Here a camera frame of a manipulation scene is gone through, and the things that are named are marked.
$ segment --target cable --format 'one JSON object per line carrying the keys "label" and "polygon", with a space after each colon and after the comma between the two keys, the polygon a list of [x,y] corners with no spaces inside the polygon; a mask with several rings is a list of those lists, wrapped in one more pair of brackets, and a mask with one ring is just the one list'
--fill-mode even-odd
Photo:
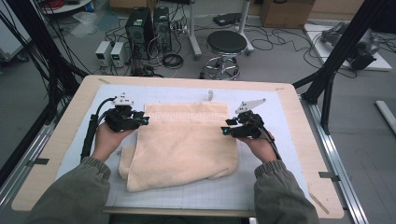
{"label": "cable", "polygon": [[163,66],[167,68],[180,68],[183,66],[184,60],[178,54],[163,55]]}

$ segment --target black pole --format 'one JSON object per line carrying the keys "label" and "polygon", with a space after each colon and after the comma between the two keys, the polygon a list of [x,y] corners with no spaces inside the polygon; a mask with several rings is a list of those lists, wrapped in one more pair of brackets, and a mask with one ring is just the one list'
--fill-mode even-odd
{"label": "black pole", "polygon": [[319,96],[325,91],[320,124],[326,134],[330,134],[328,123],[335,74],[347,59],[349,53],[357,46],[364,33],[384,10],[387,2],[384,0],[365,0],[323,66],[313,75],[293,83],[294,88],[297,89],[312,81],[308,90],[302,94],[303,99],[309,104],[316,104]]}

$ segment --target cardboard box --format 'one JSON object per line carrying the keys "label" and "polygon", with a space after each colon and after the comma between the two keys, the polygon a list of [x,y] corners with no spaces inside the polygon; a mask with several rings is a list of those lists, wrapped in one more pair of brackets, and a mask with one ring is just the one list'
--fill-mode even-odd
{"label": "cardboard box", "polygon": [[264,0],[260,20],[264,27],[303,29],[315,0],[288,0],[277,4]]}
{"label": "cardboard box", "polygon": [[309,18],[352,20],[364,0],[316,0]]}
{"label": "cardboard box", "polygon": [[149,7],[152,12],[157,0],[109,0],[109,4],[114,8]]}

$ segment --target gray sleeve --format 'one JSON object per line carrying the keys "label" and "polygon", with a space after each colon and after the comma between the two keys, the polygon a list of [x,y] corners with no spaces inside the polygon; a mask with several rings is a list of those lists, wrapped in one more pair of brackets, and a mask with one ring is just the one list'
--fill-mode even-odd
{"label": "gray sleeve", "polygon": [[25,223],[99,223],[106,204],[110,170],[87,157],[44,192]]}
{"label": "gray sleeve", "polygon": [[256,217],[265,223],[319,223],[318,213],[283,161],[270,161],[255,170]]}

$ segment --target beige towel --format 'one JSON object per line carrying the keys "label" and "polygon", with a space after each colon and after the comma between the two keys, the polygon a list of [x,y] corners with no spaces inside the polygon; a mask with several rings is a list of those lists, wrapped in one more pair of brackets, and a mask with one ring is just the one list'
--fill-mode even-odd
{"label": "beige towel", "polygon": [[146,105],[149,125],[139,128],[136,147],[124,147],[120,175],[127,189],[188,184],[232,174],[237,166],[235,139],[221,126],[229,118],[221,103]]}

